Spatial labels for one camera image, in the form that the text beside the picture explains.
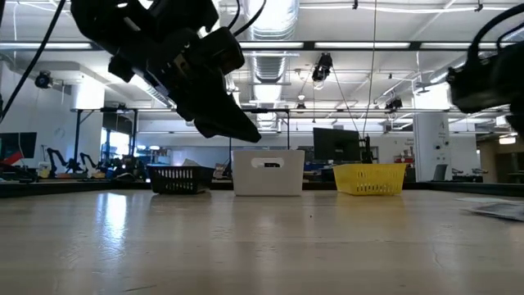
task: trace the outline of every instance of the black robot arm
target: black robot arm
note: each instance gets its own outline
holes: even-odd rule
[[[58,168],[56,167],[56,164],[55,164],[54,155],[56,155],[56,157],[58,157],[58,161],[60,161],[62,166],[66,167],[67,166],[67,162],[64,160],[64,157],[62,156],[60,151],[57,151],[57,150],[52,149],[50,147],[47,149],[47,155],[49,157],[49,161],[51,162],[51,171],[49,172],[49,178],[55,178],[56,177],[56,170]]]
[[[88,154],[84,154],[83,152],[80,153],[80,159],[82,159],[82,164],[85,165],[85,159],[88,159],[89,163],[91,164],[92,168],[97,168],[97,164],[93,162],[93,159]]]
[[[482,38],[496,25],[523,12],[524,3],[490,20],[473,39],[464,66],[450,68],[446,78],[452,103],[465,113],[509,104],[512,115],[506,119],[520,135],[524,134],[524,43],[502,47],[500,42],[504,36],[521,29],[523,25],[500,36],[495,55],[480,58],[479,47]]]
[[[244,65],[228,28],[210,32],[219,19],[211,0],[71,0],[80,32],[113,55],[109,71],[129,82],[144,78],[194,120],[205,137],[258,142],[254,123],[226,92],[224,75]],[[198,30],[209,33],[200,38]]]

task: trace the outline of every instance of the table surface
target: table surface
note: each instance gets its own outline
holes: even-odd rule
[[[523,294],[524,225],[471,194],[0,200],[5,294]]]

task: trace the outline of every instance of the white box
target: white box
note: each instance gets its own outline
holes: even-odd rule
[[[238,196],[300,196],[304,176],[304,158],[304,151],[234,151],[233,186],[235,194]]]

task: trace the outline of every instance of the yellow plastic basket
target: yellow plastic basket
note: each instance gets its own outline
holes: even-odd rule
[[[402,192],[405,164],[348,164],[335,166],[337,190],[355,196]]]

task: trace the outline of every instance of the black basket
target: black basket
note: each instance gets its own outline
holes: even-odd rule
[[[197,194],[213,181],[215,169],[200,166],[148,166],[153,193]]]

